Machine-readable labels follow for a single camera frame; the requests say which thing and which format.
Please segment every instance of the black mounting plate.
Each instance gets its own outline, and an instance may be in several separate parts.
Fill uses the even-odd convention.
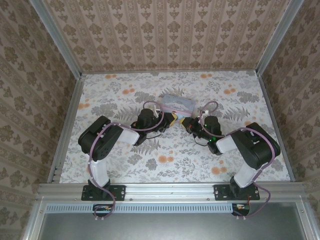
[[[124,201],[126,196],[126,186],[125,185],[110,185],[108,187],[109,192],[114,196],[116,201]],[[105,197],[102,197],[100,194],[96,194],[92,191],[92,188],[89,185],[83,186],[82,201],[112,201],[112,198],[109,194]]]
[[[230,192],[231,192],[230,184],[213,185],[213,189],[214,189],[214,191],[213,191],[214,198],[216,201],[230,201],[230,200],[247,201],[248,195],[250,197],[250,201],[251,200],[260,200],[259,190],[253,184],[247,186],[246,188],[243,188],[243,189],[245,189],[245,194],[243,194],[243,196],[241,196],[241,197],[234,197],[230,194]]]

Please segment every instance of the small container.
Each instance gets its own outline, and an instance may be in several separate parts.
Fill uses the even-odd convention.
[[[181,96],[165,94],[161,101],[161,107],[165,113],[174,113],[178,119],[191,117],[196,102]]]

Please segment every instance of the floral tablecloth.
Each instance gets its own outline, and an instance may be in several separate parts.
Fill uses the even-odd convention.
[[[198,116],[208,101],[219,102],[214,115],[223,134],[257,122],[276,139],[254,71],[91,74],[83,78],[84,88],[60,183],[85,183],[89,178],[89,157],[81,152],[78,138],[98,117],[104,115],[113,122],[130,125],[137,120],[145,101],[160,102],[164,94],[195,100],[193,116]],[[113,183],[229,181],[244,162],[238,150],[216,156],[208,147],[195,144],[179,122],[160,137],[148,139],[138,147],[117,142],[107,161]],[[282,154],[258,180],[290,180]]]

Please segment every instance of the gray floor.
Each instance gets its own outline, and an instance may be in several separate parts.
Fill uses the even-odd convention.
[[[258,215],[236,220],[230,213],[47,214],[41,240],[304,240],[295,204],[268,204]]]

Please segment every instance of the yellow part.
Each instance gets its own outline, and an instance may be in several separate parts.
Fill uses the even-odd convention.
[[[181,123],[181,126],[184,128],[184,130],[187,130],[187,129],[185,128],[185,126],[182,124],[182,122],[183,122],[184,120],[185,120],[185,117],[180,120],[180,123]]]
[[[178,119],[178,116],[176,114],[174,114],[174,113],[171,113],[171,114],[174,117],[174,120],[170,123],[169,127],[171,127]]]

